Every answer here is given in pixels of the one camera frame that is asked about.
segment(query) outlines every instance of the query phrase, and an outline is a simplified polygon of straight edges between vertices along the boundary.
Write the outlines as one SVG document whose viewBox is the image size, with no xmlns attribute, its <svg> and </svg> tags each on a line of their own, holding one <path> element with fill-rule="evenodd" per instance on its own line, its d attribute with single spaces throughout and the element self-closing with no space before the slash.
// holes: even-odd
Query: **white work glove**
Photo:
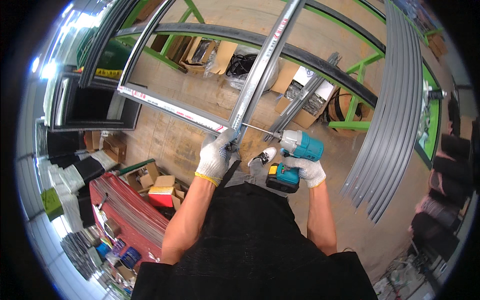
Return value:
<svg viewBox="0 0 480 300">
<path fill-rule="evenodd" d="M 227 150 L 228 143 L 235 139 L 235 131 L 231 128 L 222 132 L 216 139 L 207 135 L 200 150 L 200 164 L 195 176 L 210 180 L 215 186 L 222 181 L 228 170 L 231 152 Z"/>
<path fill-rule="evenodd" d="M 295 158 L 293 156 L 283 157 L 282 162 L 286 167 L 298 168 L 299 177 L 307 182 L 309 189 L 322 183 L 327 176 L 320 161 L 311 161 L 305 158 Z"/>
</svg>

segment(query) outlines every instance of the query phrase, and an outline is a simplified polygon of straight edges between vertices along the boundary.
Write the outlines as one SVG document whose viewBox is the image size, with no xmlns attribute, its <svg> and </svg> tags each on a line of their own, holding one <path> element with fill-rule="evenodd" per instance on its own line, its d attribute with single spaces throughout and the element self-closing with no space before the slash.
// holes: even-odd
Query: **person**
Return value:
<svg viewBox="0 0 480 300">
<path fill-rule="evenodd" d="M 132 300 L 377 299 L 356 253 L 337 253 L 320 162 L 283 158 L 310 189 L 304 237 L 286 195 L 265 186 L 275 148 L 249 161 L 250 175 L 241 173 L 238 162 L 228 169 L 234 136 L 229 129 L 205 139 L 160 263 L 141 264 Z"/>
</svg>

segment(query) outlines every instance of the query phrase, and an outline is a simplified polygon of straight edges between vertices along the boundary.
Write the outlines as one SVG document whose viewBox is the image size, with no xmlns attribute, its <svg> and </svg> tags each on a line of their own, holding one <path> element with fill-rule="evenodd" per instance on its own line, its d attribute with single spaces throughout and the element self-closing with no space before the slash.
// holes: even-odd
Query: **screwdriver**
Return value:
<svg viewBox="0 0 480 300">
<path fill-rule="evenodd" d="M 242 125 L 245 125 L 245 126 L 247 126 L 247 127 L 252 127 L 252 128 L 254 128 L 254 129 L 256 129 L 256 130 L 260 130 L 260 131 L 262 131 L 262 132 L 268 133 L 269 135 L 273 136 L 274 138 L 278 139 L 279 141 L 282 140 L 282 134 L 279 133 L 279 132 L 266 131 L 266 130 L 263 130 L 263 129 L 261 129 L 261 128 L 258 128 L 258 127 L 255 127 L 255 126 L 253 126 L 253 125 L 250 125 L 250 124 L 247 124 L 247 123 L 243 123 L 243 122 L 242 122 Z"/>
</svg>

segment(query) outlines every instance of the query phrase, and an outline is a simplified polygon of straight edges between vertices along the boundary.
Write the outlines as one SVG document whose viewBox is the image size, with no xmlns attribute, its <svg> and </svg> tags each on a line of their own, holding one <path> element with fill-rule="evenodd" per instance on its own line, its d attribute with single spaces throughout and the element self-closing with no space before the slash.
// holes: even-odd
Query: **shoe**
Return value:
<svg viewBox="0 0 480 300">
<path fill-rule="evenodd" d="M 250 163 L 256 158 L 259 158 L 262 161 L 262 164 L 265 165 L 265 164 L 271 162 L 272 159 L 275 157 L 275 155 L 276 155 L 275 147 L 266 148 L 262 153 L 253 157 L 252 159 L 250 159 L 247 166 L 250 167 Z"/>
</svg>

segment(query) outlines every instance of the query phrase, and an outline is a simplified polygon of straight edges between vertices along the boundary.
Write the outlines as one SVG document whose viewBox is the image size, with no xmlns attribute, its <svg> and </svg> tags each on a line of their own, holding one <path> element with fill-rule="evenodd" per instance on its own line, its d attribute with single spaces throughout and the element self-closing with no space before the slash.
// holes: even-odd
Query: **stained floor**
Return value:
<svg viewBox="0 0 480 300">
<path fill-rule="evenodd" d="M 371 1 L 381 11 L 383 4 Z M 321 1 L 338 10 L 367 30 L 382 42 L 386 42 L 386 27 L 373 15 L 351 0 Z M 279 0 L 262 1 L 195 1 L 206 23 L 220 24 L 254 31 L 267 35 L 275 19 L 285 5 Z M 176 22 L 186 6 L 181 1 L 169 11 L 162 22 Z M 348 66 L 372 54 L 372 50 L 356 36 L 322 17 L 303 10 L 289 43 L 307 50 L 323 59 L 332 52 L 342 55 L 339 67 Z M 421 45 L 422 54 L 442 88 L 449 92 L 453 85 L 451 75 L 439 63 L 429 49 Z M 365 83 L 378 95 L 383 70 L 383 60 L 367 68 Z M 183 74 L 167 67 L 157 60 L 142 55 L 135 66 L 132 82 L 147 85 L 150 90 L 195 107 L 207 110 L 223 118 L 228 118 L 237 99 L 238 90 L 231 88 L 223 76 L 204 78 L 202 74 Z M 277 118 L 274 111 L 277 93 L 262 96 L 251 122 L 260 128 L 268 127 Z M 446 109 L 442 111 L 441 130 L 445 132 Z M 291 122 L 287 129 L 303 130 Z M 335 132 L 322 123 L 314 123 L 305 130 L 310 136 L 324 142 L 325 151 L 321 163 L 327 174 L 327 186 L 336 222 L 338 250 L 354 249 L 367 271 L 375 281 L 384 273 L 388 264 L 410 243 L 408 226 L 415 214 L 415 204 L 427 192 L 429 170 L 418 154 L 413 153 L 407 171 L 398 190 L 377 224 L 367 219 L 365 207 L 356 211 L 349 199 L 342 199 L 339 190 L 361 148 L 365 133 Z M 132 165 L 148 158 L 178 179 L 190 183 L 199 163 L 200 146 L 205 133 L 194 126 L 172 118 L 157 110 L 143 106 L 136 129 L 122 136 L 127 144 L 126 165 Z M 262 141 L 263 133 L 248 129 L 240 148 L 241 168 L 247 171 L 246 162 L 269 145 Z M 297 224 L 306 234 L 308 215 L 308 189 L 301 182 L 300 189 L 290 196 L 290 206 Z"/>
</svg>

